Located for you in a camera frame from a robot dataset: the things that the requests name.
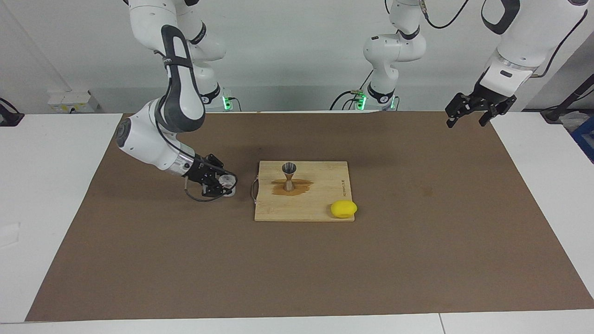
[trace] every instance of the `wire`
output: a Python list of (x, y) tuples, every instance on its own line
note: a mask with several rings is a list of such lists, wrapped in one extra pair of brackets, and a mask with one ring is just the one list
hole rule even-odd
[(1, 97), (0, 97), (0, 101), (4, 102), (4, 104), (6, 104), (10, 108), (12, 108), (14, 111), (16, 111), (17, 114), (20, 114), (20, 112), (17, 110), (17, 108), (15, 106), (13, 106), (12, 103), (10, 103), (9, 101), (6, 101), (5, 99), (3, 99)]
[(563, 40), (561, 41), (561, 43), (559, 43), (559, 45), (557, 45), (557, 48), (555, 49), (555, 51), (553, 52), (553, 54), (551, 55), (551, 59), (549, 59), (549, 63), (546, 65), (545, 71), (542, 74), (532, 74), (530, 76), (530, 78), (542, 78), (544, 77), (548, 71), (549, 68), (551, 67), (551, 64), (553, 63), (553, 60), (555, 59), (555, 56), (557, 55), (557, 52), (559, 52), (559, 49), (561, 49), (563, 43), (565, 43), (565, 41), (569, 38), (569, 36), (571, 36), (571, 34), (576, 31), (577, 27), (584, 22), (584, 20), (586, 19), (586, 16), (588, 15), (588, 10), (586, 10), (584, 12), (584, 15), (582, 16), (582, 18), (576, 23), (575, 26), (573, 26), (573, 28), (569, 31), (569, 33), (565, 36), (565, 38), (563, 38)]
[(468, 4), (470, 0), (465, 0), (464, 4), (462, 4), (462, 7), (460, 7), (460, 9), (458, 10), (458, 12), (456, 13), (456, 15), (454, 16), (454, 18), (451, 19), (450, 22), (448, 22), (445, 26), (436, 26), (435, 24), (433, 24), (433, 22), (431, 22), (431, 20), (429, 20), (429, 13), (424, 12), (423, 16), (425, 16), (425, 20), (427, 21), (427, 23), (429, 23), (429, 25), (435, 29), (444, 29), (449, 27), (452, 23), (454, 23), (454, 21), (456, 21), (456, 19), (458, 18), (458, 16), (460, 16), (460, 13), (462, 13), (462, 11), (464, 10), (464, 7), (466, 7), (466, 4)]
[(159, 50), (155, 50), (155, 51), (153, 51), (153, 53), (154, 53), (155, 55), (160, 55), (160, 56), (161, 56), (161, 57), (163, 57), (163, 58), (167, 58), (167, 56), (166, 56), (166, 55), (164, 55), (164, 54), (163, 54), (163, 52), (161, 52), (161, 51), (159, 51)]
[(396, 110), (395, 110), (395, 111), (398, 111), (398, 107), (400, 106), (400, 96), (395, 96), (394, 98), (398, 99), (398, 103), (396, 104)]
[[(359, 90), (362, 90), (362, 89), (363, 89), (363, 86), (365, 86), (365, 83), (367, 82), (367, 80), (369, 80), (369, 78), (371, 77), (371, 74), (372, 74), (372, 73), (373, 73), (373, 70), (371, 70), (371, 71), (369, 72), (369, 74), (367, 75), (367, 78), (365, 78), (365, 80), (364, 80), (364, 81), (363, 81), (363, 83), (361, 84), (361, 87), (359, 87)], [(349, 110), (350, 110), (350, 109), (353, 107), (353, 102), (354, 102), (354, 101), (351, 101), (351, 102), (350, 102), (350, 105), (349, 105)]]
[(343, 97), (344, 95), (347, 94), (352, 94), (352, 92), (350, 90), (347, 90), (346, 92), (342, 92), (340, 95), (338, 95), (338, 97), (336, 97), (336, 99), (334, 100), (334, 102), (332, 102), (332, 105), (330, 106), (329, 110), (334, 109), (334, 106), (336, 105), (336, 102), (338, 102), (338, 100), (340, 100), (341, 97)]
[[(186, 157), (188, 157), (188, 158), (190, 158), (190, 159), (192, 159), (192, 160), (195, 160), (195, 159), (196, 159), (196, 157), (195, 157), (195, 156), (192, 156), (192, 155), (191, 155), (191, 154), (189, 154), (188, 152), (186, 152), (186, 151), (184, 151), (184, 150), (180, 149), (179, 147), (175, 146), (175, 145), (174, 145), (174, 144), (173, 144), (171, 141), (169, 141), (169, 139), (167, 139), (167, 137), (165, 137), (165, 135), (163, 134), (163, 131), (161, 130), (161, 126), (159, 125), (159, 122), (158, 122), (158, 121), (155, 121), (155, 124), (156, 124), (156, 127), (157, 127), (157, 131), (158, 131), (158, 132), (159, 132), (159, 134), (161, 135), (161, 138), (163, 138), (163, 140), (164, 140), (165, 142), (167, 142), (167, 144), (169, 144), (171, 147), (173, 147), (175, 150), (177, 150), (179, 153), (181, 153), (181, 154), (185, 155)], [(205, 166), (207, 166), (207, 167), (210, 167), (211, 169), (214, 169), (215, 171), (219, 171), (219, 172), (221, 172), (221, 173), (223, 173), (223, 174), (229, 174), (229, 175), (231, 175), (231, 176), (235, 177), (235, 183), (233, 183), (233, 186), (231, 186), (231, 188), (227, 189), (227, 191), (225, 191), (223, 194), (221, 194), (221, 195), (219, 195), (219, 196), (217, 196), (217, 197), (213, 197), (213, 198), (211, 198), (211, 199), (208, 199), (208, 200), (203, 200), (203, 199), (200, 199), (200, 198), (196, 198), (196, 197), (192, 196), (192, 195), (189, 193), (189, 191), (188, 191), (188, 177), (185, 177), (185, 186), (184, 186), (184, 192), (185, 192), (185, 194), (186, 194), (186, 195), (187, 195), (189, 198), (191, 198), (191, 199), (193, 199), (193, 200), (195, 200), (195, 201), (198, 201), (198, 202), (202, 202), (202, 203), (212, 202), (212, 201), (218, 200), (219, 198), (223, 197), (224, 195), (228, 195), (228, 194), (230, 194), (230, 193), (233, 191), (233, 189), (235, 188), (235, 186), (237, 186), (237, 182), (239, 181), (239, 178), (238, 178), (238, 177), (237, 177), (237, 175), (235, 175), (234, 173), (232, 173), (232, 172), (229, 172), (228, 170), (226, 170), (226, 169), (224, 169), (224, 168), (221, 168), (221, 167), (218, 167), (218, 166), (214, 166), (214, 165), (212, 165), (212, 164), (210, 164), (210, 163), (208, 163), (208, 162), (204, 161), (204, 159), (202, 159), (202, 158), (198, 159), (198, 161), (199, 161), (200, 163), (202, 163), (203, 165), (205, 165)]]
[(587, 92), (586, 94), (580, 96), (578, 99), (576, 99), (576, 101), (586, 98), (588, 95), (592, 94), (592, 92), (594, 92), (594, 89), (592, 89), (591, 91)]
[(241, 102), (239, 101), (239, 99), (237, 97), (230, 97), (229, 100), (236, 100), (237, 104), (239, 105), (239, 111), (243, 111), (243, 110), (241, 110)]
[[(576, 99), (574, 102), (577, 102), (577, 101), (579, 101), (579, 100), (581, 100), (581, 99), (585, 99), (586, 97), (588, 97), (588, 95), (590, 95), (590, 94), (592, 94), (592, 93), (594, 93), (594, 89), (591, 89), (589, 92), (587, 92), (587, 93), (585, 93), (585, 94), (581, 95), (581, 96), (580, 96), (580, 97), (578, 97), (578, 98), (577, 98), (577, 99)], [(560, 106), (560, 105), (556, 105), (556, 106), (550, 106), (550, 107), (547, 107), (547, 108), (545, 108), (545, 109), (541, 109), (541, 110), (539, 110), (539, 111), (537, 111), (537, 112), (543, 112), (543, 111), (547, 111), (547, 110), (555, 109), (555, 108), (557, 108), (558, 106)]]
[(350, 104), (351, 104), (351, 105), (353, 105), (353, 102), (356, 102), (356, 101), (357, 101), (357, 99), (350, 99), (350, 100), (347, 100), (347, 101), (345, 102), (345, 104), (344, 104), (344, 105), (342, 105), (342, 109), (341, 109), (341, 110), (344, 110), (344, 109), (345, 109), (345, 107), (346, 107), (346, 104), (347, 104), (347, 103), (349, 103), (349, 102), (350, 102)]

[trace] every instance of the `white table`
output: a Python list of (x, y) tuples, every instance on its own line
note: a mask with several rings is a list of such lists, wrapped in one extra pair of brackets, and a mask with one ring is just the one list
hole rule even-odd
[[(16, 243), (0, 248), (0, 334), (594, 333), (594, 310), (21, 324), (120, 117), (28, 115), (16, 128), (0, 128), (0, 241), (18, 231)], [(508, 114), (493, 125), (594, 295), (594, 205), (587, 200), (594, 165), (562, 126), (538, 114)]]

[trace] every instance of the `liquid spill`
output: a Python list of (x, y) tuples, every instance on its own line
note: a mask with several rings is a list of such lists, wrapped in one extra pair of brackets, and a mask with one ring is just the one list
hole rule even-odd
[(291, 192), (285, 191), (283, 187), (285, 186), (286, 179), (275, 179), (272, 181), (274, 187), (272, 188), (273, 195), (282, 195), (282, 196), (297, 196), (309, 191), (309, 188), (312, 184), (311, 181), (307, 181), (305, 179), (293, 179), (293, 185), (295, 189)]

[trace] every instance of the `brown paper mat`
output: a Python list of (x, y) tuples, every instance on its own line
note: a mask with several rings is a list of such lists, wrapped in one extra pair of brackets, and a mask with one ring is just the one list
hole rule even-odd
[[(180, 138), (240, 179), (209, 204), (112, 143), (27, 320), (594, 308), (493, 128), (444, 116), (208, 115)], [(260, 160), (348, 161), (356, 222), (254, 222)]]

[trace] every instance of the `green indicator light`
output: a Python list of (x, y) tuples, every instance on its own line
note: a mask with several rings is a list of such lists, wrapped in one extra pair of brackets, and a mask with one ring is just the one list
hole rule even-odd
[(227, 99), (224, 96), (223, 96), (223, 106), (225, 107), (225, 110), (231, 109), (231, 102), (229, 101), (229, 99)]
[(365, 109), (366, 102), (367, 102), (367, 96), (365, 96), (364, 94), (361, 94), (361, 98), (359, 99), (359, 102), (357, 103), (357, 109), (359, 109), (359, 110)]

